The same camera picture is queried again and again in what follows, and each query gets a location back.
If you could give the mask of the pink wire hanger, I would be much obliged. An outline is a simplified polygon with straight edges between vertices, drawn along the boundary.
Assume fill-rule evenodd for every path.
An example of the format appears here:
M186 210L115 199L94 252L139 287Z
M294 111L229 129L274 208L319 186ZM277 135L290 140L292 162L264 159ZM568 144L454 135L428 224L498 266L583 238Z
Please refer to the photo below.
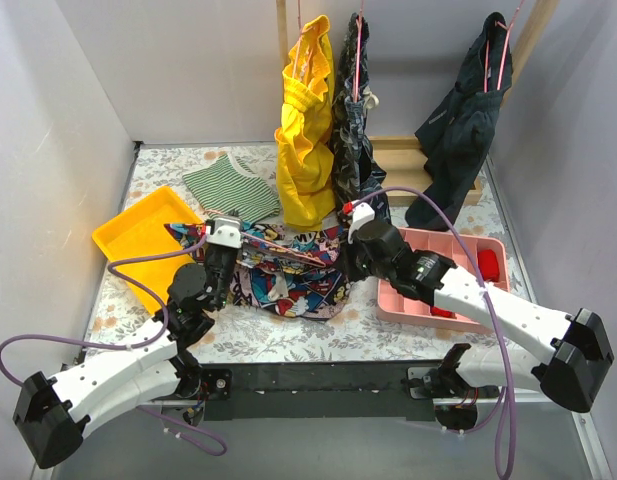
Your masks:
M285 253L285 254L288 254L290 257L294 258L297 261L302 261L303 263L307 263L307 264L314 265L314 266L317 266L317 267L322 267L322 268L326 267L326 264L324 262L322 262L319 258L313 257L313 256L311 256L309 254L305 254L305 253L302 253L300 251L294 250L292 248L288 248L286 246L282 246L282 245L276 244L274 242L271 242L269 240L257 237L255 235L252 235L252 234L249 234L249 233L246 233L246 232L242 232L241 236L242 236L243 239L247 238L251 242L259 243L259 244L262 244L262 245L267 245L269 247L270 251L274 251L277 254Z

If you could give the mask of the colourful comic print shorts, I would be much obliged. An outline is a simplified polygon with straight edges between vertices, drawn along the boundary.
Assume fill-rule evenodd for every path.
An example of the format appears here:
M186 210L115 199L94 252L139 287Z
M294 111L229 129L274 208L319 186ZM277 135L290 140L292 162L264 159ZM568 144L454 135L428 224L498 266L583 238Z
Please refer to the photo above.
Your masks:
M207 222L165 226L195 262L179 268L168 288L169 300L181 309L202 309L200 296L205 282L203 258ZM347 239L341 226L291 234L280 225L241 223L241 233L309 254L319 258L326 267L297 261L288 254L270 251L267 245L242 238L226 305L254 307L281 317L319 321L328 320L343 309L350 285L337 270L341 238Z

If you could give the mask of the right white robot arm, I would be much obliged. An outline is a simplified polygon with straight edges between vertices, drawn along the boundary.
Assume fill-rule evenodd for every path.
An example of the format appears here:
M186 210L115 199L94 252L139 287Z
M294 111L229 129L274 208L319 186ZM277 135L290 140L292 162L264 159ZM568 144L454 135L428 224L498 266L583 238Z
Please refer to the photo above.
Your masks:
M353 220L342 256L350 278L376 277L408 300L464 316L516 344L501 352L452 347L438 368L448 395L502 386L540 391L570 411L591 410L614 362L597 313L569 314L481 285L454 260L410 247L395 226L369 216Z

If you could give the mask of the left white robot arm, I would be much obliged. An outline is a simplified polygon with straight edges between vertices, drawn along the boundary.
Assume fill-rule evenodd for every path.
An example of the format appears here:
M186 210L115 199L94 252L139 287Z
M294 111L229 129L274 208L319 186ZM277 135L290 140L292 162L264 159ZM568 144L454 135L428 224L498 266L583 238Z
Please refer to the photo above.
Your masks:
M240 250L211 243L202 263L180 267L168 302L125 345L51 377L37 372L21 387L13 421L41 469L69 458L96 429L146 402L225 400L232 375L203 368L189 348L213 327Z

